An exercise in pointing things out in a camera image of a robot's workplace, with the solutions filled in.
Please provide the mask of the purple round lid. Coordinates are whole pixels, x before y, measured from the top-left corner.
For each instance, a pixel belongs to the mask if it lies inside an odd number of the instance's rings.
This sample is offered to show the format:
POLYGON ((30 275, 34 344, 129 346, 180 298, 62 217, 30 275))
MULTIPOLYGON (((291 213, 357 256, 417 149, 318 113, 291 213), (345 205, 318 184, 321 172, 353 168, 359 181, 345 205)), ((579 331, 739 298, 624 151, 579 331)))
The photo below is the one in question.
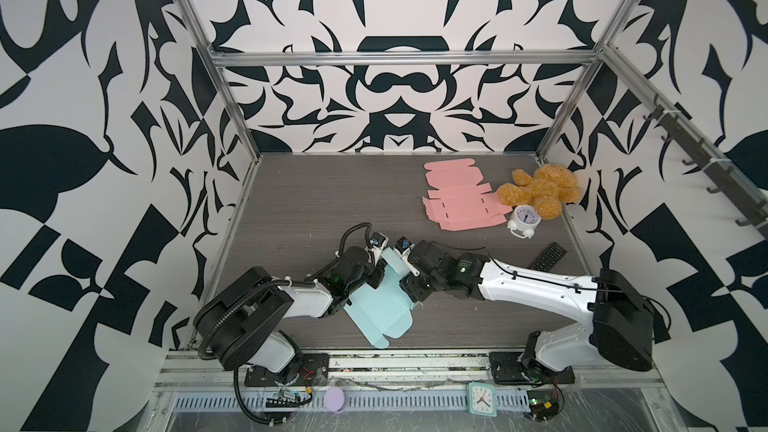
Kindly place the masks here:
POLYGON ((340 387, 330 387, 323 396, 323 405, 328 412, 342 413, 348 404, 346 392, 340 387))

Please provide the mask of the wall hook rail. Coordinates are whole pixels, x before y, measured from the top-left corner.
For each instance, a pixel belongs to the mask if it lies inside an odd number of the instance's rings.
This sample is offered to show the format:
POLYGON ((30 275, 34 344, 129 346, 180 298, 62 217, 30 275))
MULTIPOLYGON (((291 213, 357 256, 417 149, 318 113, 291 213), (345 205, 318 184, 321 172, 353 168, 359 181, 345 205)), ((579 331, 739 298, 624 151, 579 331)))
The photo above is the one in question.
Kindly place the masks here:
POLYGON ((675 144, 685 154, 682 164, 707 176, 707 192, 724 195, 742 214, 735 223, 751 227, 767 239, 767 196, 737 164, 708 139, 679 109, 667 104, 659 93, 653 94, 653 110, 644 116, 663 131, 665 146, 675 144))

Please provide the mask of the green square clock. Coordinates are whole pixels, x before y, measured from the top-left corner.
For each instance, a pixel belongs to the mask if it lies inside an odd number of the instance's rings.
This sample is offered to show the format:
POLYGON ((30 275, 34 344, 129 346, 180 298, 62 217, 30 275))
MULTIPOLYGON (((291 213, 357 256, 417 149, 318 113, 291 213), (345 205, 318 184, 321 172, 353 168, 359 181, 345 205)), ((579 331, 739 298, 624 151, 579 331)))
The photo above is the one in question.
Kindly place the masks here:
POLYGON ((496 391, 487 383, 470 382, 467 385, 467 411, 471 415, 496 417, 496 391))

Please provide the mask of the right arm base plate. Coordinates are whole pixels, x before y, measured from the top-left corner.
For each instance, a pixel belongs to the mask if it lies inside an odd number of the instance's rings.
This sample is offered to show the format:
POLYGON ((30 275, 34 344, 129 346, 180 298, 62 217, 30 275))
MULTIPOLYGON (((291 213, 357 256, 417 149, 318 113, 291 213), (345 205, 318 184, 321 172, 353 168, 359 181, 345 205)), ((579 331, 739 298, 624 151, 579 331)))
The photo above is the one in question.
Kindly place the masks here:
POLYGON ((571 367, 553 372, 534 359, 521 359, 522 355, 522 352, 490 352, 488 358, 493 381, 498 385, 531 387, 576 382, 571 367))

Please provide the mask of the white alarm clock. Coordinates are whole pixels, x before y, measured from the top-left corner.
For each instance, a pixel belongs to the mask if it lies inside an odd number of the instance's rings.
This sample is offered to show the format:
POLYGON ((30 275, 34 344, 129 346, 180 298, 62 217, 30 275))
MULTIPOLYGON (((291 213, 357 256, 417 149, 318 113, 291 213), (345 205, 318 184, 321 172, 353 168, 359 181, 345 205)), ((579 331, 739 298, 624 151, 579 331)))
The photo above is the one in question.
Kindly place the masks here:
POLYGON ((507 222, 510 233, 520 239, 531 239, 541 217, 531 205, 519 205, 514 208, 507 222))

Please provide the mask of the pink flat paper box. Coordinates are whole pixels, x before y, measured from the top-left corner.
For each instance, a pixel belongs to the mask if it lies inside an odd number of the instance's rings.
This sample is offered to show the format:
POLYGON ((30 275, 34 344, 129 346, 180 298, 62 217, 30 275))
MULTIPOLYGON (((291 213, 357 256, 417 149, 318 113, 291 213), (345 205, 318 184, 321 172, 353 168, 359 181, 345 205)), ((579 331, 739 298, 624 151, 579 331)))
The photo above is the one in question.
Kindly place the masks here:
POLYGON ((430 189, 422 198, 427 217, 442 230, 458 232, 504 224, 503 205, 472 158, 424 164, 430 189))

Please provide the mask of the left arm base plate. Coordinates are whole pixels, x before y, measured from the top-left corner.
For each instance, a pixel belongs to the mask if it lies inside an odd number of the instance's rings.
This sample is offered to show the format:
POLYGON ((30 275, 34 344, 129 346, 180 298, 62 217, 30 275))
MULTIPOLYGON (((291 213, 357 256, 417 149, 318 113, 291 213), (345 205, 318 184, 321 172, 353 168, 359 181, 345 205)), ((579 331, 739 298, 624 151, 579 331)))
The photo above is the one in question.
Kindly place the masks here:
POLYGON ((302 353, 295 356, 279 372, 263 366, 249 365, 244 379, 246 387, 307 386, 323 381, 330 363, 327 353, 302 353))

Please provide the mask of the right circuit board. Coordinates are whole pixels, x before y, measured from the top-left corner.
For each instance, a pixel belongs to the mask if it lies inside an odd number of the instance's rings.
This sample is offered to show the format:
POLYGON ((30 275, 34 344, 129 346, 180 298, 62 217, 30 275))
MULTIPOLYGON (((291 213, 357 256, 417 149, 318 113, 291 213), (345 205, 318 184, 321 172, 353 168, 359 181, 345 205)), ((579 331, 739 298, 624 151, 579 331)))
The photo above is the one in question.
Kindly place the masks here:
POLYGON ((528 390, 529 411, 525 416, 535 422, 549 422, 563 410, 563 395, 557 389, 528 390))

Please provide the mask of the black remote control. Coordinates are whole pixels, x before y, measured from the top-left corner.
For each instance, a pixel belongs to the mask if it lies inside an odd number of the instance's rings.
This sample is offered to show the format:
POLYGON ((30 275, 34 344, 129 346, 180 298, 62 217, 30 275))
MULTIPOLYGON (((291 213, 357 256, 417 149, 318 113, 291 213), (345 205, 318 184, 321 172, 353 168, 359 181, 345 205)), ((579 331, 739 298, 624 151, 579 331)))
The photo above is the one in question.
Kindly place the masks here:
POLYGON ((551 272, 567 253, 568 251, 559 243, 552 242, 536 256, 528 268, 539 272, 551 272))

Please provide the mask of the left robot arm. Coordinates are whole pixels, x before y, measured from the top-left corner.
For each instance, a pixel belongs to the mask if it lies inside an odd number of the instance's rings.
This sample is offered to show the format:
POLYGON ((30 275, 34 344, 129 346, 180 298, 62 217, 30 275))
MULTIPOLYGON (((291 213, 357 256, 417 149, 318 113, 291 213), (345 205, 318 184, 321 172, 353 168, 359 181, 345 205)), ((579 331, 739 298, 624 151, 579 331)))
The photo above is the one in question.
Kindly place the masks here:
POLYGON ((320 272, 299 281, 274 277, 259 266, 249 269, 195 316, 198 357, 216 360, 226 371, 250 365, 278 375, 294 374, 301 352, 278 330, 281 321, 332 316, 350 305, 352 294, 362 286, 380 284, 385 248, 376 240, 365 248, 350 247, 320 272))

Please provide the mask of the circuit board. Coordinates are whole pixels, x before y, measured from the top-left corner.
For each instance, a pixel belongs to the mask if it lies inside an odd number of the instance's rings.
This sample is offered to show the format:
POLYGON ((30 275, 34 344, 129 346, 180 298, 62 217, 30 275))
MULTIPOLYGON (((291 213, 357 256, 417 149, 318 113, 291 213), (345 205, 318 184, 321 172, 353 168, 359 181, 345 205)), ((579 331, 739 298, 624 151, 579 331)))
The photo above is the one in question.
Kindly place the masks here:
POLYGON ((302 396, 297 391, 281 390, 274 397, 269 397, 264 402, 264 407, 269 408, 300 408, 308 405, 313 400, 311 388, 305 389, 305 395, 302 396))
POLYGON ((563 410, 563 395, 557 389, 528 390, 529 411, 525 416, 535 422, 549 422, 563 410))

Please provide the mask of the left circuit board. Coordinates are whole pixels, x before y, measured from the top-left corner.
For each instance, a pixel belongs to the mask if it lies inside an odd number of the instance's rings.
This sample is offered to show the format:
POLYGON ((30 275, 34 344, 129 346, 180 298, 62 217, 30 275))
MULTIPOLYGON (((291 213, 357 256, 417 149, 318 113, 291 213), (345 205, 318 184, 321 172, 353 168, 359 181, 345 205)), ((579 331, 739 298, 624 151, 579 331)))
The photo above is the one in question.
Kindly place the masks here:
POLYGON ((300 408, 308 405, 313 400, 311 388, 305 389, 305 395, 302 396, 297 391, 281 390, 274 397, 269 397, 264 402, 264 407, 269 408, 300 408))

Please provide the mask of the light blue paper box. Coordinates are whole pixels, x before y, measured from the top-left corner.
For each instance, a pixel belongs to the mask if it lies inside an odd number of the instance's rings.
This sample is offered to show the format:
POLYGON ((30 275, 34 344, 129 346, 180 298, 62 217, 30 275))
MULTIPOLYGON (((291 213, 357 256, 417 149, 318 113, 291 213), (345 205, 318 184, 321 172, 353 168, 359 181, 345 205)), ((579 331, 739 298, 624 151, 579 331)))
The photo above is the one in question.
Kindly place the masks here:
POLYGON ((344 307, 346 314, 376 349, 389 347, 389 338, 401 338, 413 325, 411 311, 415 303, 400 287, 402 278, 411 273, 399 252, 392 248, 381 254, 384 278, 377 288, 362 285, 344 307))

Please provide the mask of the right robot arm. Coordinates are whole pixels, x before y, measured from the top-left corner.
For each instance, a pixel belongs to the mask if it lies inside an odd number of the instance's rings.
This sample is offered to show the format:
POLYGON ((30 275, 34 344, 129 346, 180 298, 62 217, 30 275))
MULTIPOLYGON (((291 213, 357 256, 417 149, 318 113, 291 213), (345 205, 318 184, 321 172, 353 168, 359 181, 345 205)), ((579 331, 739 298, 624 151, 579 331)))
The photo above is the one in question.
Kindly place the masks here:
POLYGON ((573 366, 607 362, 636 372, 653 367, 655 301, 619 272, 566 276, 506 264, 481 248, 452 249, 433 241, 395 245, 408 268, 400 287, 413 302, 434 292, 459 299, 509 302, 570 320, 555 331, 534 331, 513 367, 521 379, 544 382, 573 366))

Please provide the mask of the brown teddy bear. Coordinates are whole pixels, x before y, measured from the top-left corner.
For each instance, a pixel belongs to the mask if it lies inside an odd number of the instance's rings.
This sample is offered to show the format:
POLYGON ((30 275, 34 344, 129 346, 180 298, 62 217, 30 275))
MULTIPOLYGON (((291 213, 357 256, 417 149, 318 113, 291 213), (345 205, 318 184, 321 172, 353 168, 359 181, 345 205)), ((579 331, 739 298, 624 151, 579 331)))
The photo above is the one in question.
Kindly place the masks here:
POLYGON ((583 191, 565 166, 545 164, 531 174, 515 169, 512 182, 501 185, 496 195, 505 206, 531 206, 542 220, 552 220, 562 215, 566 204, 579 202, 583 191))

